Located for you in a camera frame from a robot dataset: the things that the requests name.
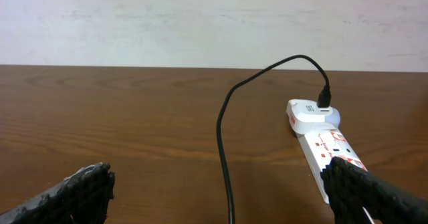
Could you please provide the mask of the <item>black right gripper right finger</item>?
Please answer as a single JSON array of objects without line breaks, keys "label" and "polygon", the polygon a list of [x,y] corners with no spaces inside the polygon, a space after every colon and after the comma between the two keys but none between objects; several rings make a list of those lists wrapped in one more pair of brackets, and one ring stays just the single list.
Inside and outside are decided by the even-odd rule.
[{"label": "black right gripper right finger", "polygon": [[427,201],[334,157],[320,173],[336,223],[427,224]]}]

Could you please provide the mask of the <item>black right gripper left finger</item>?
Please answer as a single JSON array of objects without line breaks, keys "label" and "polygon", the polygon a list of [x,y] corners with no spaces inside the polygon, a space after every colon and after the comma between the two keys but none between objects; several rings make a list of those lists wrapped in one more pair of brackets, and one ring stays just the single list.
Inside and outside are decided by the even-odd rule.
[{"label": "black right gripper left finger", "polygon": [[62,182],[1,214],[1,224],[103,224],[114,198],[108,163],[79,169]]}]

